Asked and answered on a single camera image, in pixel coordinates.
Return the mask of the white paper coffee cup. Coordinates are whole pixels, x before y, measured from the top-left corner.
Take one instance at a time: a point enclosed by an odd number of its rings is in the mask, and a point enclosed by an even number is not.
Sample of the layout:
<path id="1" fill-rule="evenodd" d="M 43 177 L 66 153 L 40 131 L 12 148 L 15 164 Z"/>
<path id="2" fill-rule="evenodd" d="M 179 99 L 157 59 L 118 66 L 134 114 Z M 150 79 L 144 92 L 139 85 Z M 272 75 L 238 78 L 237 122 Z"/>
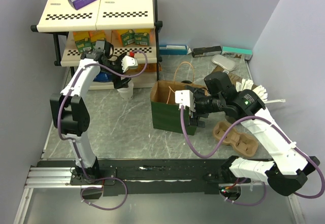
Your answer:
<path id="1" fill-rule="evenodd" d="M 123 100 L 130 101 L 133 98 L 133 89 L 134 89 L 134 83 L 131 80 L 128 82 L 126 88 L 120 88 L 117 91 L 119 92 Z"/>

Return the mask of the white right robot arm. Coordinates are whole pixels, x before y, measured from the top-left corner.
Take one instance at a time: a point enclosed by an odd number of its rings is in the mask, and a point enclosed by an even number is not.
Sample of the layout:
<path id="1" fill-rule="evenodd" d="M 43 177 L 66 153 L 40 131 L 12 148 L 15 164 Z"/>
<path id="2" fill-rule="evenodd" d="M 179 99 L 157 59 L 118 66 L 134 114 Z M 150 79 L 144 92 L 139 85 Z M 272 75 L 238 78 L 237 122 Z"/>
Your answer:
<path id="1" fill-rule="evenodd" d="M 267 183 L 275 192 L 303 197 L 298 190 L 316 171 L 321 179 L 319 193 L 310 198 L 319 198 L 324 193 L 324 175 L 315 156 L 303 153 L 296 142 L 289 139 L 278 126 L 261 98 L 258 90 L 237 90 L 225 72 L 214 72 L 205 77 L 205 88 L 187 86 L 190 112 L 198 117 L 223 112 L 235 122 L 230 128 L 242 124 L 263 145 L 270 155 L 268 161 L 248 160 L 231 156 L 224 164 L 222 177 L 226 182 L 237 178 L 249 178 Z"/>

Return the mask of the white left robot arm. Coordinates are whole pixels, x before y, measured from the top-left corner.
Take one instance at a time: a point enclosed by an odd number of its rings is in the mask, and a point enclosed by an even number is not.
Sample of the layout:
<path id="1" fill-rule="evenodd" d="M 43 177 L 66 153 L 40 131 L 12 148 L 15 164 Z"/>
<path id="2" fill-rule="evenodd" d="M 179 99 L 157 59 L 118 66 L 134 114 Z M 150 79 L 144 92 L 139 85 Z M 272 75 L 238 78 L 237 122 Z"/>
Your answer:
<path id="1" fill-rule="evenodd" d="M 112 52 L 109 42 L 98 40 L 93 49 L 80 55 L 79 66 L 68 85 L 50 98 L 53 124 L 60 139 L 70 143 L 75 155 L 73 176 L 88 184 L 100 181 L 101 172 L 88 138 L 90 115 L 84 97 L 101 71 L 112 75 L 115 89 L 128 88 L 131 78 L 125 72 L 138 66 L 133 55 L 124 52 L 113 59 Z"/>

